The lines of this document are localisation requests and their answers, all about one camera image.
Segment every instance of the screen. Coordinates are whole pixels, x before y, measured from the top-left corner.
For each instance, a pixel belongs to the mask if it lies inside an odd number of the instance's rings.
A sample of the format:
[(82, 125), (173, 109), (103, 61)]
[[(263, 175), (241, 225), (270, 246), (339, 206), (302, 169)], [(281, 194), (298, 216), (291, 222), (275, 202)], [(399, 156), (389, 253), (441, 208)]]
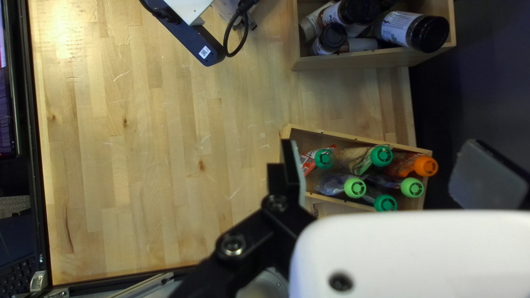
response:
[(5, 42), (5, 23), (3, 11), (0, 7), (0, 159), (16, 155), (15, 123), (13, 105), (9, 85), (9, 71), (7, 65), (7, 51)]

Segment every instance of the dark floor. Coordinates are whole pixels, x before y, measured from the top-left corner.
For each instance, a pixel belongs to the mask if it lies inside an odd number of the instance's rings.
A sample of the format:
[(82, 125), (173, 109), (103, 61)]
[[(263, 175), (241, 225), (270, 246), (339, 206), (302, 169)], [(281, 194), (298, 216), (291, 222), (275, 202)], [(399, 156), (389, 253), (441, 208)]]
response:
[(530, 0), (455, 1), (457, 47), (410, 68), (418, 146), (441, 165), (426, 208), (453, 208), (456, 153), (478, 138), (530, 171)]

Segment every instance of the wooden table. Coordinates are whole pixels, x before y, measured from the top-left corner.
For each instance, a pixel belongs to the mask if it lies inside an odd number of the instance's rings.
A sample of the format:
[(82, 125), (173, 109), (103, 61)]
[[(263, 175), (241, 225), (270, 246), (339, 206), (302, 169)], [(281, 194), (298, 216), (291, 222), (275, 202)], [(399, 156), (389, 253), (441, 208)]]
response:
[(138, 0), (29, 2), (54, 284), (197, 263), (259, 207), (287, 123), (415, 145), (407, 68), (290, 70), (292, 1), (210, 68)]

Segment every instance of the wooden bin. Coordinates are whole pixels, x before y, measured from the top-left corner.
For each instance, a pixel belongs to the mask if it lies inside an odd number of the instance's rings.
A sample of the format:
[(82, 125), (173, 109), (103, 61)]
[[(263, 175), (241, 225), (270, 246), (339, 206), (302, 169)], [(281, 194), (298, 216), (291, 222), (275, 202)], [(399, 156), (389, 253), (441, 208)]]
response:
[[(309, 128), (299, 125), (288, 124), (282, 133), (282, 138), (288, 138), (296, 141), (300, 152), (313, 150), (317, 148), (328, 147), (336, 144), (336, 151), (351, 147), (365, 147), (372, 145), (392, 144), (393, 151), (408, 151), (419, 152), (432, 156), (431, 150), (420, 149), (416, 147), (394, 144), (375, 139), (363, 138), (341, 133), (329, 132), (327, 130)], [(315, 193), (315, 186), (317, 185), (320, 175), (323, 170), (315, 169), (306, 177), (306, 202), (305, 207), (312, 211), (318, 217), (323, 217), (332, 214), (354, 213), (354, 212), (375, 212), (373, 206), (363, 204), (362, 199), (359, 203), (341, 198), (347, 198), (346, 195), (335, 197), (328, 197)], [(427, 187), (427, 177), (416, 176)], [(394, 196), (397, 200), (398, 210), (422, 210), (423, 200), (425, 195), (418, 198), (408, 198), (402, 194)]]
[[(327, 0), (292, 0), (294, 6), (293, 35), (300, 40), (298, 20), (309, 15), (325, 4)], [(409, 48), (391, 48), (373, 51), (333, 54), (326, 56), (309, 56), (310, 43), (295, 42), (293, 46), (294, 71), (315, 69), (341, 69), (357, 67), (400, 67), (414, 66), (434, 57), (456, 45), (455, 17), (453, 0), (400, 0), (392, 10), (443, 16), (449, 21), (449, 37), (438, 51), (425, 54)]]

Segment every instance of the gray panel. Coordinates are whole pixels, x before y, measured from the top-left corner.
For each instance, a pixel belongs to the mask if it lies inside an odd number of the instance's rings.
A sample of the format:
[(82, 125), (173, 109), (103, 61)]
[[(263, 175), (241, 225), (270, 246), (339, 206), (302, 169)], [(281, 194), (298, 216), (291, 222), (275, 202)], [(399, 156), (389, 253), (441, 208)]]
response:
[(528, 183), (471, 139), (458, 154), (449, 193), (463, 208), (517, 209)]

